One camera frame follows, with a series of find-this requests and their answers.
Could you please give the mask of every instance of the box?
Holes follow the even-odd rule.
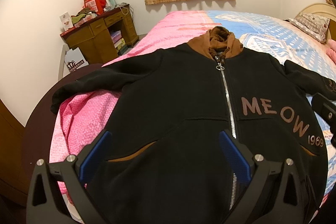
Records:
[[[89,20],[95,18],[95,16],[92,16],[92,15],[95,15],[95,14],[87,15],[86,17],[84,17],[83,19],[81,19],[80,21],[78,21],[75,24],[75,27],[78,28],[79,26],[83,25],[85,22],[88,22]]]
[[[127,45],[124,45],[118,52],[119,55],[123,55],[128,50]]]
[[[70,72],[77,70],[78,68],[85,67],[89,65],[86,62],[81,50],[76,48],[74,50],[70,49],[67,54],[65,55],[64,60],[66,66],[68,67]]]
[[[90,7],[97,15],[101,15],[104,12],[105,5],[106,0],[84,0],[84,6]]]
[[[62,21],[62,26],[65,31],[71,29],[73,27],[71,16],[69,15],[68,12],[64,13],[59,17]]]
[[[122,47],[125,46],[125,40],[122,38],[117,43],[114,44],[114,47],[119,51]]]
[[[65,32],[61,33],[60,36],[64,37],[66,34],[70,33],[71,31],[73,31],[74,29],[76,29],[75,26],[73,26],[72,28],[70,28],[69,30],[66,30]]]
[[[121,39],[121,31],[111,33],[113,43],[117,43]]]

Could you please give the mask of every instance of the zip-up hoodie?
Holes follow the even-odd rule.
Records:
[[[222,130],[267,160],[293,159],[306,223],[321,203],[327,150],[305,94],[336,100],[334,81],[216,27],[65,85],[51,110],[98,89],[122,91],[105,127],[113,141],[87,187],[111,223],[221,223],[245,190],[221,152]]]

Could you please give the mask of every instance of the brown hood lining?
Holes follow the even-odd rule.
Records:
[[[234,57],[243,50],[243,44],[224,27],[214,27],[205,34],[191,39],[187,43],[194,51],[207,58],[217,56],[221,60]]]

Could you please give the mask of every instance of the patterned pillowcase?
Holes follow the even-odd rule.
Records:
[[[318,42],[326,42],[330,18],[300,13],[295,19],[289,18],[288,21]]]

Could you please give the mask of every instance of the headboard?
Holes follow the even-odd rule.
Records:
[[[304,8],[301,13],[314,14],[330,18],[327,41],[328,39],[336,40],[336,8],[327,3],[314,3]]]

